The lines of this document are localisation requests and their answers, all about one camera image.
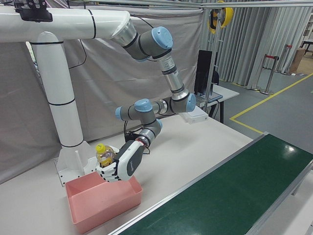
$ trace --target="pink plastic bin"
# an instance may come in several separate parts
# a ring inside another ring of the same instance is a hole
[[[65,184],[73,224],[78,232],[90,229],[137,206],[142,188],[135,177],[108,183],[94,172]]]

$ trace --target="table surface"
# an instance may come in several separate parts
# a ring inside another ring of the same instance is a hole
[[[135,172],[143,188],[141,204],[88,234],[109,234],[252,141],[211,118],[192,125],[180,116],[162,122],[151,154]],[[101,142],[121,147],[124,140],[118,135]],[[1,234],[78,234],[53,160],[1,184],[0,208]]]
[[[213,85],[213,91],[223,96],[222,98],[218,99],[219,103],[239,95],[238,92],[232,91],[230,89],[227,89],[227,88],[215,85],[215,84]],[[216,100],[213,102],[209,102],[207,106],[210,107],[214,104],[217,104],[218,102]]]

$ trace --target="white robotic hand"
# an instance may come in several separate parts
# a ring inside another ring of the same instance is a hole
[[[129,180],[139,164],[145,146],[140,141],[127,141],[117,153],[113,163],[107,167],[97,166],[97,173],[106,181]]]

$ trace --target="blue joint cap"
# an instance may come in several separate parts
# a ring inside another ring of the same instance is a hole
[[[163,124],[162,124],[161,120],[160,120],[160,119],[156,119],[156,120],[158,121],[158,123],[160,124],[160,127],[161,127],[161,129],[162,129]]]
[[[140,99],[135,102],[135,109],[141,113],[147,113],[152,110],[152,104],[148,99]]]
[[[189,94],[186,104],[186,112],[192,112],[196,107],[195,94]]]
[[[119,120],[123,120],[122,117],[121,117],[121,108],[122,107],[118,107],[116,110],[115,110],[115,116],[117,119]]]
[[[157,27],[151,30],[154,41],[163,49],[168,50],[173,47],[173,38],[165,27]]]

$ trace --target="conveyor belt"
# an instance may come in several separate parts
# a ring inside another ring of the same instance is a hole
[[[266,135],[121,234],[244,235],[312,159]]]

